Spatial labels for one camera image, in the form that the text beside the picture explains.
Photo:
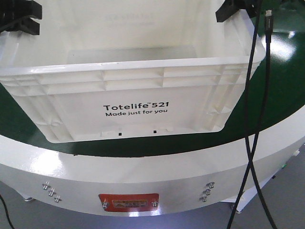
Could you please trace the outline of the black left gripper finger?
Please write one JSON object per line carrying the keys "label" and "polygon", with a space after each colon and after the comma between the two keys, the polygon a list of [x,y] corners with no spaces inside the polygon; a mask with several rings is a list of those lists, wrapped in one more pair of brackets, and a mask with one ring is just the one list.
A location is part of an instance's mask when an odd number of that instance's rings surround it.
{"label": "black left gripper finger", "polygon": [[22,31],[30,35],[40,35],[40,24],[32,19],[14,20],[0,25],[0,32]]}
{"label": "black left gripper finger", "polygon": [[34,0],[0,0],[0,19],[42,19],[42,6]]}

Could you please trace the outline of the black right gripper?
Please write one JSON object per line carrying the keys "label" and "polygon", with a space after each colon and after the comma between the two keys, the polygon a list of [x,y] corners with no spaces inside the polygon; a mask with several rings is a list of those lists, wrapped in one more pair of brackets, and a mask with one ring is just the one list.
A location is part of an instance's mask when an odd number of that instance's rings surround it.
{"label": "black right gripper", "polygon": [[225,0],[215,12],[216,21],[224,22],[239,10],[246,10],[249,18],[254,18],[260,14],[259,3],[262,2],[262,0]]}

